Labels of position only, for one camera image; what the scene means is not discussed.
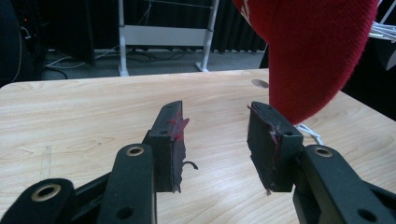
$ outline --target light wood tabletop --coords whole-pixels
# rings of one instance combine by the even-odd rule
[[[247,105],[268,104],[268,70],[20,82],[0,89],[0,217],[29,186],[108,173],[163,105],[182,100],[181,193],[158,193],[159,223],[298,223],[292,193],[266,192],[247,145]],[[396,192],[396,122],[339,92],[304,122],[358,175]],[[304,144],[315,144],[304,135]]]

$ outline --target wood grain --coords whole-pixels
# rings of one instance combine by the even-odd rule
[[[0,217],[49,177],[79,187],[140,143],[161,107],[182,100],[181,194],[158,194],[160,223],[298,223],[291,193],[266,196],[249,158],[247,105],[268,103],[267,70],[25,82],[0,90]],[[396,123],[343,93],[305,124],[363,178],[396,192]],[[304,143],[314,144],[307,136]]]

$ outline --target scratch on table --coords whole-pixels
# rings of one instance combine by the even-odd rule
[[[41,155],[40,181],[50,178],[50,161],[52,146],[47,146]]]

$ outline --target red cloth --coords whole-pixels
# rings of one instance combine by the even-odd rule
[[[368,39],[377,0],[233,0],[269,45],[270,105],[296,124],[345,85]]]

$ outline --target round joint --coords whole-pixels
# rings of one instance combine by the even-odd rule
[[[58,184],[47,184],[41,186],[32,194],[34,202],[44,202],[48,199],[55,197],[61,191],[61,186]]]
[[[141,155],[145,149],[142,147],[131,147],[126,151],[127,156],[139,156]]]
[[[324,147],[316,147],[314,152],[321,157],[332,157],[330,150]]]

